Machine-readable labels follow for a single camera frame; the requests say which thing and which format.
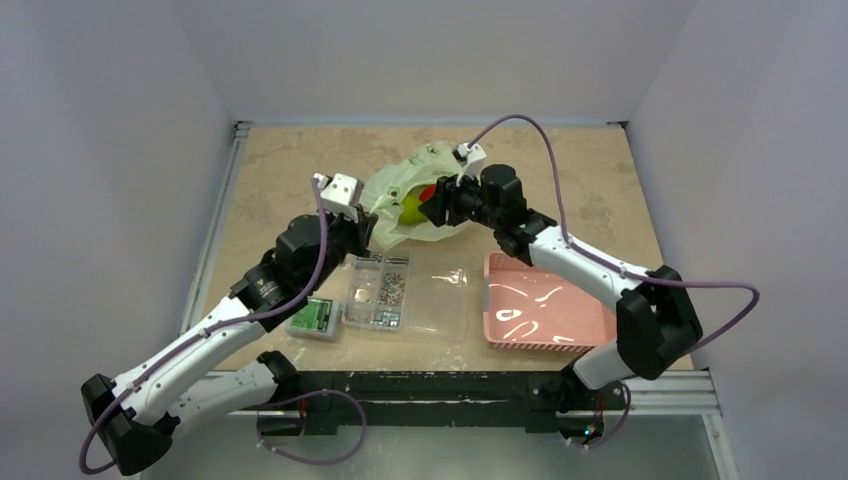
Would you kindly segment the orange fake fruit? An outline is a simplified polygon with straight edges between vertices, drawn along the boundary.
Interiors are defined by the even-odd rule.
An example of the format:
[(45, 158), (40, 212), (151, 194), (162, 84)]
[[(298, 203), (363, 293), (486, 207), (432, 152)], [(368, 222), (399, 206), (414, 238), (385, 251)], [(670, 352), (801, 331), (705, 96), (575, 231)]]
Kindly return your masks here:
[(435, 194), (437, 186), (435, 184), (428, 185), (419, 195), (419, 200), (421, 202), (429, 201), (433, 195)]

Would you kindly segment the yellow fake fruit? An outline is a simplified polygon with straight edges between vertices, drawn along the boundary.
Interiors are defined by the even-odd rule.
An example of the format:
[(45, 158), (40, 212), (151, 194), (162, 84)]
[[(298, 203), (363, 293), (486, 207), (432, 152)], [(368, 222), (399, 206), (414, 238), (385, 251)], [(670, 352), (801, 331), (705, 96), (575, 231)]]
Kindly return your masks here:
[(419, 195), (423, 190), (423, 188), (415, 188), (401, 201), (402, 211), (398, 217), (401, 225), (416, 225), (427, 220), (427, 217), (419, 211), (419, 207), (423, 204), (419, 200)]

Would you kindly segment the light green plastic bag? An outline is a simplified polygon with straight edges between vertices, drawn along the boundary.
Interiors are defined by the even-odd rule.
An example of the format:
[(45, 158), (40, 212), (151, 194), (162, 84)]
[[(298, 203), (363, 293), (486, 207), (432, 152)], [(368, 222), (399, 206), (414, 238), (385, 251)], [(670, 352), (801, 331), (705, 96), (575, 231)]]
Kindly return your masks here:
[(363, 209), (378, 217), (371, 244), (388, 251), (407, 240), (438, 242), (467, 229), (466, 224), (437, 227), (418, 211), (425, 190), (439, 178), (459, 172), (452, 147), (437, 141), (418, 147), (407, 159), (371, 176), (361, 194)]

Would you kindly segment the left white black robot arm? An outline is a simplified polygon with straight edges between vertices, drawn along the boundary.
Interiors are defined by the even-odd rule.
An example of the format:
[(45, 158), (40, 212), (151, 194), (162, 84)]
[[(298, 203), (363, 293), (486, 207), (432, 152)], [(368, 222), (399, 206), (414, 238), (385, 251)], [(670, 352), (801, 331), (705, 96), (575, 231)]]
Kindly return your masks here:
[(309, 393), (282, 353), (206, 381), (226, 357), (274, 331), (307, 307), (310, 296), (349, 255), (367, 254), (377, 222), (359, 206), (320, 202), (292, 220), (196, 325), (159, 353), (114, 378), (81, 386), (90, 423), (78, 454), (86, 475), (111, 468), (125, 476), (159, 461), (181, 437), (219, 416), (253, 406), (303, 406)]

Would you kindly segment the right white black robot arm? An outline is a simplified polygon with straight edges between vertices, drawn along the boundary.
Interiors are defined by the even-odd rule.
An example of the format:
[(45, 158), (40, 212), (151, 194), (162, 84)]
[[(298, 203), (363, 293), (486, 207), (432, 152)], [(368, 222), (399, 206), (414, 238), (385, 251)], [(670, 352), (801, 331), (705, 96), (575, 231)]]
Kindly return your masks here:
[(486, 167), (478, 179), (442, 177), (419, 210), (438, 227), (472, 221), (492, 229), (504, 253), (558, 275), (615, 314), (615, 338), (562, 371), (561, 392), (573, 406), (588, 405), (612, 382), (658, 378), (703, 337), (676, 270), (632, 265), (565, 234), (554, 219), (528, 207), (510, 166)]

